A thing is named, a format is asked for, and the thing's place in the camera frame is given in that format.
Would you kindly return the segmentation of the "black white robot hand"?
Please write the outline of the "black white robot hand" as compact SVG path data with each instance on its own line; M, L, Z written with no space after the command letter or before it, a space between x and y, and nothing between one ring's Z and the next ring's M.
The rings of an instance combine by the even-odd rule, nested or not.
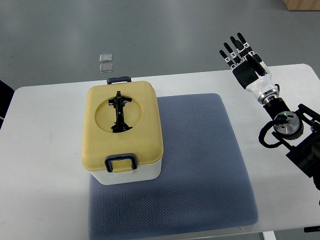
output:
M241 87L252 93L262 105L278 98L279 87L272 83L272 74L260 55L240 32L237 33L237 38L231 36L230 41L234 48L224 42L226 51L221 49L219 53Z

